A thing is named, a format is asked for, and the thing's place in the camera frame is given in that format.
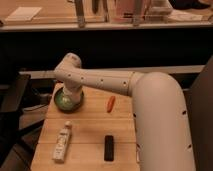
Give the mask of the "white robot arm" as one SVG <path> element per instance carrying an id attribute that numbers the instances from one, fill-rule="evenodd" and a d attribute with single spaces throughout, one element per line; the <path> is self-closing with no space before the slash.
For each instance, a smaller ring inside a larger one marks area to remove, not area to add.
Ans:
<path id="1" fill-rule="evenodd" d="M 74 103 L 84 86 L 132 98 L 140 171 L 196 171 L 186 100 L 179 83 L 162 72 L 83 69 L 68 53 L 54 69 L 62 94 Z"/>

